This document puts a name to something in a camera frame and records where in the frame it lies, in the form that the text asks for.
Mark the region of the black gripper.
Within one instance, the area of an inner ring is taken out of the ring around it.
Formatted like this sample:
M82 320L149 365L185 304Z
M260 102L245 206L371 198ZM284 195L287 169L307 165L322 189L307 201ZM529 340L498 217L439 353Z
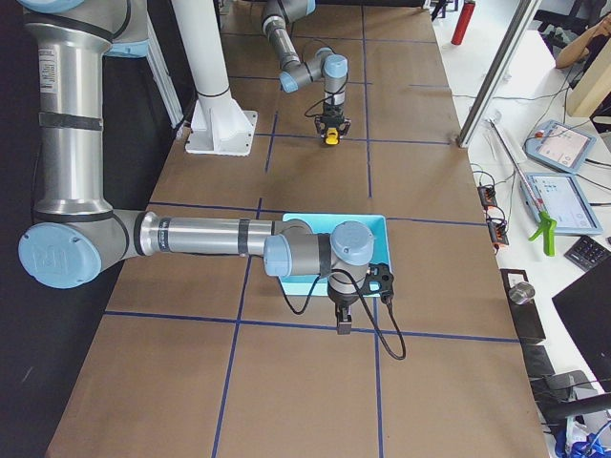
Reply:
M329 290L328 297L335 304L336 332L338 335L349 335L352 329L352 317L349 308L359 300L357 293L341 293Z
M343 122L343 105L331 105L325 103L323 106L323 122L324 123L342 123ZM336 142L341 142L341 132L336 130ZM327 142L327 129L322 133L324 142Z

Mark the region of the person forearm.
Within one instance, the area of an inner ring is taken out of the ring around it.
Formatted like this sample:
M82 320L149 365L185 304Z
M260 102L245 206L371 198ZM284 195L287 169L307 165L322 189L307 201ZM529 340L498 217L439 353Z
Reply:
M570 67L577 61L588 55L589 43L597 36L608 37L610 35L610 16L602 18L596 25L589 27L578 38L562 49L556 57L556 68L564 69Z

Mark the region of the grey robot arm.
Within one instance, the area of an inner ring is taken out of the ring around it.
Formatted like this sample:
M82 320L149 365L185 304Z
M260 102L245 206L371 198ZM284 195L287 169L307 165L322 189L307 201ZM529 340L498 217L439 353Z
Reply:
M351 329L350 307L360 300L374 324L365 296L372 291L374 237L355 220L340 220L330 234L315 234L300 219L161 218L153 212L116 210L103 196L104 56L146 56L147 1L18 1L24 24L38 47L38 116L43 193L32 208L35 223L21 237L18 255L30 276L66 289L95 279L132 257L155 253L263 258L266 275L284 279L315 275L327 280L338 334ZM247 156L258 114L244 111L228 82L213 1L171 1L195 82L191 124L194 154ZM286 26L315 11L316 1L266 1L262 31L279 58L281 85L292 93L323 80L323 114L315 118L330 144L349 129L344 117L348 60L329 48L302 62Z
M348 59L329 47L322 47L312 58L303 61L296 52L287 26L315 11L314 1L268 1L262 12L262 32L280 63L280 81L287 93L322 80L325 95L322 112L312 118L318 135L328 146L335 146L347 134L350 120L344 105L348 83Z

